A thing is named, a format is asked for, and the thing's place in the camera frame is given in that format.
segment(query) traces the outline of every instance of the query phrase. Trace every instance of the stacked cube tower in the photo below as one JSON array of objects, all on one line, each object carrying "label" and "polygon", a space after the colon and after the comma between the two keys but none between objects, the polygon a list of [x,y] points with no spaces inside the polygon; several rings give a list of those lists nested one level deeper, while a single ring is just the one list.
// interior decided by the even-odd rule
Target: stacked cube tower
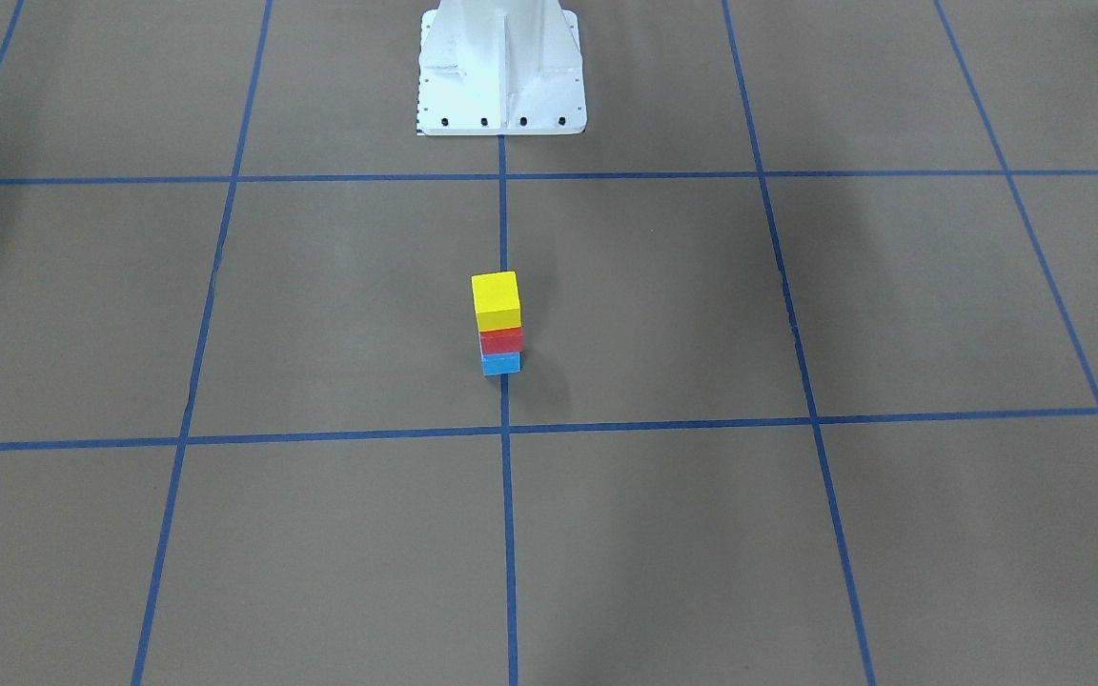
[{"label": "stacked cube tower", "polygon": [[480,370],[485,376],[519,371],[524,352],[524,322],[514,271],[472,278],[473,312],[480,344]]}]

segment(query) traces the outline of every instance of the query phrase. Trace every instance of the blue block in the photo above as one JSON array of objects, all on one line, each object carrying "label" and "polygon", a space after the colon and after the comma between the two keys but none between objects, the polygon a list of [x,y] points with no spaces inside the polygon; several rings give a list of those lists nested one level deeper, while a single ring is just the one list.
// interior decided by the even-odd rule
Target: blue block
[{"label": "blue block", "polygon": [[515,373],[519,371],[518,352],[501,352],[497,356],[480,357],[480,372],[485,376],[496,376],[500,373]]}]

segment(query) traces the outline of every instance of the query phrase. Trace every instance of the gray floor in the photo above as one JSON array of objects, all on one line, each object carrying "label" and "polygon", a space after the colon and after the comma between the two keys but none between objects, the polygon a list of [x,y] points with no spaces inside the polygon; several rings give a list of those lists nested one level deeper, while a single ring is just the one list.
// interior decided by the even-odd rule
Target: gray floor
[{"label": "gray floor", "polygon": [[1098,683],[1098,0],[430,4],[0,0],[0,686]]}]

